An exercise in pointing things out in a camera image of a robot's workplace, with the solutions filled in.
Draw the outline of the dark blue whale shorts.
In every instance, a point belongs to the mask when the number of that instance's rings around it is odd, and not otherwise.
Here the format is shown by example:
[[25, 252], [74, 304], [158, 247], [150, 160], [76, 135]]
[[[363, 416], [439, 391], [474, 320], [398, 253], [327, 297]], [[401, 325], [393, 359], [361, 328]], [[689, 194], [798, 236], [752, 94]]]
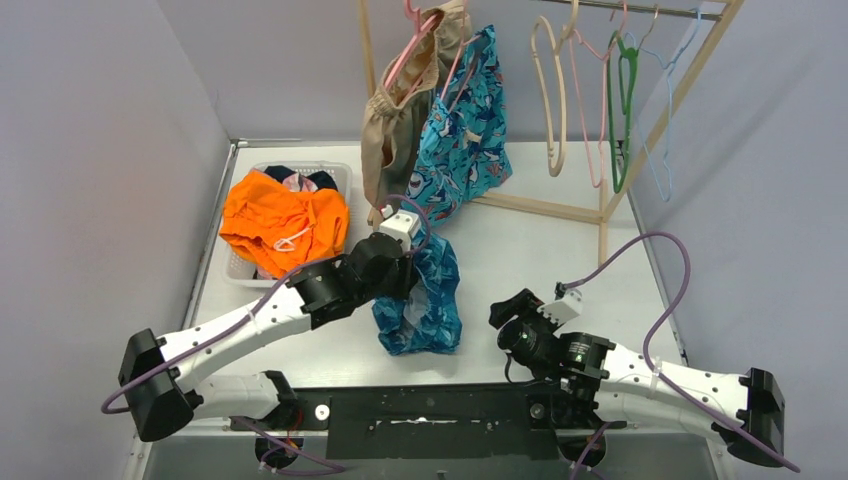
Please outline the dark blue whale shorts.
[[418, 233], [414, 245], [424, 246], [413, 255], [419, 280], [405, 300], [378, 297], [372, 314], [378, 340], [392, 356], [430, 352], [453, 354], [458, 350], [462, 322], [456, 292], [459, 266], [445, 238]]

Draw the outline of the orange shorts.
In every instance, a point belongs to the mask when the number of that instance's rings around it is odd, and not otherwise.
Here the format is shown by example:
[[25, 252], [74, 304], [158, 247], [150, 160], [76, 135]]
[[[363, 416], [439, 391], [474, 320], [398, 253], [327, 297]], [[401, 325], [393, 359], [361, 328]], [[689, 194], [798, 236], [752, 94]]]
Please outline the orange shorts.
[[330, 188], [292, 191], [258, 170], [230, 191], [219, 236], [240, 258], [279, 279], [293, 268], [344, 251], [350, 209]]

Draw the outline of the navy blue shorts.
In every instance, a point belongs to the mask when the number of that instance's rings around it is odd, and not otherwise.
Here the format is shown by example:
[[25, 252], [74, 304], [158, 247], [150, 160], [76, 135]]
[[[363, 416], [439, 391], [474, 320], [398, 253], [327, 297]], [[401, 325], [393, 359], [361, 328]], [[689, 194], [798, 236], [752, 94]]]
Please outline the navy blue shorts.
[[286, 166], [276, 165], [266, 167], [264, 173], [292, 192], [316, 192], [324, 189], [338, 190], [335, 180], [328, 172], [323, 170], [303, 174]]

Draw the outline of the pink shark print shorts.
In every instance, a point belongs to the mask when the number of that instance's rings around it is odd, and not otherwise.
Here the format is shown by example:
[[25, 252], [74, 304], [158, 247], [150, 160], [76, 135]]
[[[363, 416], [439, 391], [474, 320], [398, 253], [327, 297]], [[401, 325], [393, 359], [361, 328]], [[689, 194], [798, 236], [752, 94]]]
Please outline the pink shark print shorts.
[[300, 174], [290, 175], [282, 181], [282, 185], [294, 193], [315, 192], [320, 189], [313, 180], [308, 177], [301, 176]]

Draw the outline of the white perforated plastic basket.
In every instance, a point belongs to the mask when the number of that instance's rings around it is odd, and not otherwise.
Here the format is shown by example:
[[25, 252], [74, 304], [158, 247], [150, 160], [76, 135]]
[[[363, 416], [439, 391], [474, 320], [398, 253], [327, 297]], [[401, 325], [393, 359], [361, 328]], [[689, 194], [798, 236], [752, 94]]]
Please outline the white perforated plastic basket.
[[[350, 209], [351, 218], [350, 196], [353, 173], [348, 165], [326, 161], [263, 162], [251, 167], [249, 172], [252, 170], [264, 172], [266, 167], [276, 165], [283, 165], [303, 174], [313, 173], [318, 170], [328, 172], [337, 184], [337, 191], [344, 196]], [[236, 181], [230, 190], [241, 180]], [[222, 275], [226, 282], [244, 287], [268, 288], [277, 280], [266, 275], [255, 264], [238, 257], [223, 239], [222, 241], [224, 248]]]

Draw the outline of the green plastic hanger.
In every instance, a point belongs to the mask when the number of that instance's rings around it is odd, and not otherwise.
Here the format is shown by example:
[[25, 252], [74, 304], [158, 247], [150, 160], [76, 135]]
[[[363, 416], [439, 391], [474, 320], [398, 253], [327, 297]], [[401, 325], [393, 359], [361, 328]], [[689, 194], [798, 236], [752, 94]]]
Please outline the green plastic hanger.
[[633, 40], [632, 46], [627, 46], [624, 40], [624, 27], [628, 13], [628, 4], [620, 1], [623, 12], [621, 26], [614, 30], [608, 42], [606, 59], [606, 101], [608, 140], [614, 150], [611, 160], [612, 188], [615, 193], [623, 190], [630, 167], [631, 122], [633, 112], [633, 97], [638, 76], [639, 51], [645, 40], [652, 33], [658, 17], [655, 8], [654, 17], [639, 42]]

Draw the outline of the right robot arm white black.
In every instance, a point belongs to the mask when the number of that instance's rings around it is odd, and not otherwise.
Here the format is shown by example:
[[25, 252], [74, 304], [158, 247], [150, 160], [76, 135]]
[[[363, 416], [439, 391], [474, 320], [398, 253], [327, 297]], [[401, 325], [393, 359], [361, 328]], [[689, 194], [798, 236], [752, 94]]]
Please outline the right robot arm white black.
[[555, 427], [664, 428], [721, 442], [749, 464], [781, 467], [785, 400], [772, 373], [693, 369], [605, 337], [563, 331], [582, 306], [574, 291], [546, 303], [523, 289], [490, 307], [498, 348], [534, 383], [551, 387]]

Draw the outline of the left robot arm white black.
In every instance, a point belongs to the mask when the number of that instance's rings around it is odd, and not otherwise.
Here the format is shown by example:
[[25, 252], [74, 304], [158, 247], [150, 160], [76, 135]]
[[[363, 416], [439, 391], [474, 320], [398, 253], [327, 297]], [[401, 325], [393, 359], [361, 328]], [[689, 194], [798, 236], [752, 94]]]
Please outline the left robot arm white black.
[[201, 418], [289, 423], [297, 399], [283, 373], [221, 376], [219, 370], [278, 340], [348, 318], [376, 297], [407, 295], [418, 280], [414, 238], [372, 233], [351, 252], [297, 266], [260, 299], [200, 326], [132, 335], [115, 395], [125, 399], [140, 439], [165, 439]]

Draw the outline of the light blue shark shorts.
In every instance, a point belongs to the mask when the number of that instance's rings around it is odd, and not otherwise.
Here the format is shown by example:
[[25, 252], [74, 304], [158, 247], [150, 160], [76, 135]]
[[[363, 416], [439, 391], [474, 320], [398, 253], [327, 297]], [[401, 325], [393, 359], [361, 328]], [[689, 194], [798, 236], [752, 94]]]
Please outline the light blue shark shorts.
[[513, 173], [505, 148], [507, 115], [497, 31], [490, 24], [460, 66], [456, 104], [448, 111], [439, 94], [425, 122], [406, 196], [439, 226], [459, 208]]

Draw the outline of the beige shorts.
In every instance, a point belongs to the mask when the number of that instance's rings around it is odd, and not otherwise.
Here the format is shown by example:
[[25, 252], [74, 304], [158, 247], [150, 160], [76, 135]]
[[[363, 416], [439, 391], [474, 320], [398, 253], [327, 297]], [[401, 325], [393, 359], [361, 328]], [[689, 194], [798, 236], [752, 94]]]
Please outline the beige shorts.
[[421, 135], [444, 66], [438, 58], [436, 28], [444, 14], [440, 7], [422, 11], [422, 19], [438, 16], [436, 27], [414, 49], [392, 86], [383, 80], [399, 53], [387, 66], [365, 106], [360, 140], [363, 191], [373, 212], [397, 205], [392, 194], [403, 194], [417, 162]]

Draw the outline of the thin pink hanger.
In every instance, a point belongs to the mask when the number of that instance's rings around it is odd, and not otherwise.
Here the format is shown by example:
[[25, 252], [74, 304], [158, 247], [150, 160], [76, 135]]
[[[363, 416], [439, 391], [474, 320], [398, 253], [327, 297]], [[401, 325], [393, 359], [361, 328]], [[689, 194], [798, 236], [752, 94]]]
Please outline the thin pink hanger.
[[439, 42], [438, 58], [444, 66], [444, 73], [440, 74], [442, 90], [439, 98], [443, 106], [452, 111], [456, 104], [455, 97], [461, 90], [460, 66], [480, 34], [474, 29], [468, 1], [448, 1], [440, 9], [444, 16], [436, 28], [436, 38]]

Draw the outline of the pink plastic hanger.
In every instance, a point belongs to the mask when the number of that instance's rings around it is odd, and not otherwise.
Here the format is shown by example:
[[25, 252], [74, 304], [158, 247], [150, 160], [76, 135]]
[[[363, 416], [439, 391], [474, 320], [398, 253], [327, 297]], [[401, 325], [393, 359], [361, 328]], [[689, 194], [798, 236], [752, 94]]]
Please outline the pink plastic hanger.
[[430, 16], [422, 19], [422, 10], [414, 8], [410, 0], [403, 1], [404, 15], [413, 23], [414, 34], [408, 41], [405, 48], [401, 51], [394, 63], [390, 66], [388, 74], [383, 80], [383, 87], [388, 90], [396, 81], [402, 67], [411, 58], [414, 49], [424, 40], [425, 36], [430, 33], [439, 21], [438, 16]]

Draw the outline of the wooden clothes rack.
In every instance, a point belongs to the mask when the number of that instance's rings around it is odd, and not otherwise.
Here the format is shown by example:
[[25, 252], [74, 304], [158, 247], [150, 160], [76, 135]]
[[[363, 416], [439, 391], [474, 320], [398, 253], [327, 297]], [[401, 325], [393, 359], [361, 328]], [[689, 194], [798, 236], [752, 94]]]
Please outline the wooden clothes rack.
[[[626, 1], [619, 1], [619, 3], [611, 3], [611, 2], [603, 2], [603, 1], [552, 1], [552, 2], [560, 2], [567, 3], [572, 5], [572, 12], [570, 14], [568, 22], [561, 28], [561, 31], [558, 33], [554, 33], [554, 30], [550, 26], [549, 21], [543, 16], [539, 16], [536, 19], [536, 22], [533, 27], [532, 35], [531, 35], [531, 50], [533, 52], [533, 59], [536, 65], [537, 76], [540, 80], [540, 89], [542, 93], [542, 99], [545, 107], [545, 115], [546, 115], [546, 127], [548, 138], [546, 139], [548, 152], [547, 152], [547, 160], [548, 160], [548, 169], [551, 176], [556, 176], [561, 171], [562, 165], [564, 165], [565, 160], [565, 152], [563, 150], [563, 141], [566, 135], [566, 127], [567, 127], [567, 105], [568, 105], [568, 94], [567, 88], [564, 80], [562, 64], [560, 59], [560, 53], [563, 45], [567, 43], [569, 46], [569, 51], [571, 52], [571, 64], [572, 70], [574, 73], [574, 81], [575, 81], [575, 99], [578, 101], [578, 106], [580, 108], [580, 124], [581, 131], [584, 134], [584, 146], [586, 147], [587, 157], [589, 156], [590, 150], [588, 149], [588, 137], [585, 128], [585, 116], [582, 110], [582, 100], [579, 94], [579, 87], [577, 86], [577, 69], [576, 63], [573, 58], [573, 42], [571, 40], [575, 35], [582, 41], [582, 37], [578, 30], [576, 30], [577, 20], [578, 20], [578, 10], [581, 4], [585, 4], [586, 6], [591, 6], [594, 8], [603, 8], [608, 10], [613, 10], [610, 19], [612, 20], [615, 17], [615, 11], [622, 11], [624, 16], [628, 12], [633, 13], [651, 13], [654, 17], [658, 17], [660, 15], [663, 16], [682, 16], [686, 18], [695, 18], [696, 23], [706, 21], [712, 21], [714, 23], [710, 32], [707, 34], [704, 43], [695, 54], [692, 63], [687, 67], [686, 72], [681, 77], [680, 81], [677, 83], [677, 86], [669, 87], [669, 100], [668, 105], [664, 109], [664, 113], [661, 114], [661, 117], [655, 123], [653, 129], [650, 132], [646, 142], [643, 142], [642, 149], [639, 152], [635, 163], [631, 163], [632, 167], [628, 170], [628, 173], [616, 174], [619, 175], [615, 177], [613, 175], [612, 181], [608, 180], [605, 177], [605, 161], [603, 157], [601, 159], [600, 165], [600, 176], [598, 178], [598, 182], [595, 182], [595, 171], [594, 166], [591, 163], [591, 159], [589, 160], [589, 173], [592, 178], [593, 186], [596, 189], [599, 189], [599, 207], [597, 209], [587, 209], [583, 207], [577, 207], [573, 205], [566, 204], [558, 204], [545, 202], [541, 200], [519, 197], [519, 196], [511, 196], [506, 194], [499, 193], [486, 193], [482, 197], [474, 200], [476, 203], [494, 206], [498, 208], [505, 208], [515, 211], [520, 211], [524, 213], [532, 213], [539, 214], [554, 218], [560, 218], [569, 221], [576, 221], [587, 224], [597, 225], [599, 228], [598, 232], [598, 265], [607, 260], [607, 236], [608, 236], [608, 224], [610, 219], [612, 218], [613, 213], [616, 211], [618, 205], [621, 201], [628, 195], [628, 192], [632, 185], [634, 184], [637, 176], [641, 172], [642, 168], [648, 164], [649, 154], [652, 152], [653, 148], [656, 146], [657, 142], [661, 137], [664, 137], [666, 140], [671, 138], [671, 125], [673, 115], [678, 111], [680, 105], [683, 103], [690, 89], [694, 85], [701, 71], [703, 70], [706, 62], [712, 55], [716, 46], [724, 36], [727, 28], [730, 23], [733, 21], [735, 16], [738, 14], [742, 5], [745, 1], [710, 1], [713, 3], [723, 4], [723, 9], [721, 13], [718, 14], [704, 14], [700, 9], [695, 9], [693, 11], [684, 11], [684, 10], [673, 10], [673, 9], [663, 9], [659, 6], [654, 7], [642, 7], [639, 6], [637, 8], [636, 5], [628, 6]], [[356, 1], [357, 4], [357, 14], [360, 26], [360, 36], [361, 36], [361, 44], [363, 48], [363, 64], [365, 70], [365, 78], [366, 78], [366, 87], [369, 95], [374, 94], [377, 79], [375, 76], [374, 69], [374, 52], [373, 45], [370, 36], [370, 26], [369, 26], [369, 16], [368, 16], [368, 4], [367, 1]], [[541, 60], [539, 58], [537, 48], [536, 48], [536, 37], [537, 31], [540, 26], [545, 25], [547, 29], [548, 37], [550, 40], [550, 44], [552, 47], [552, 58], [557, 74], [557, 85], [558, 85], [558, 94], [559, 94], [559, 114], [560, 114], [560, 138], [555, 143], [554, 137], [554, 129], [553, 129], [553, 119], [551, 115], [550, 109], [550, 99], [547, 91], [547, 86], [544, 81], [544, 73], [541, 70]], [[610, 188], [613, 187], [614, 182], [620, 181], [620, 188], [614, 190], [614, 195], [608, 198], [608, 193]]]

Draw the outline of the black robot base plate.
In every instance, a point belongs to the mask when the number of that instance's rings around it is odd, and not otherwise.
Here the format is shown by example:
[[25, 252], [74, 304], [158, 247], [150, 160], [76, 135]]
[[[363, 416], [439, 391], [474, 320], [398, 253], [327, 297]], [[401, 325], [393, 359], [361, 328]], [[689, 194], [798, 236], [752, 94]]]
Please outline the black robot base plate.
[[601, 422], [554, 385], [498, 383], [298, 389], [248, 423], [322, 434], [330, 460], [555, 460]]

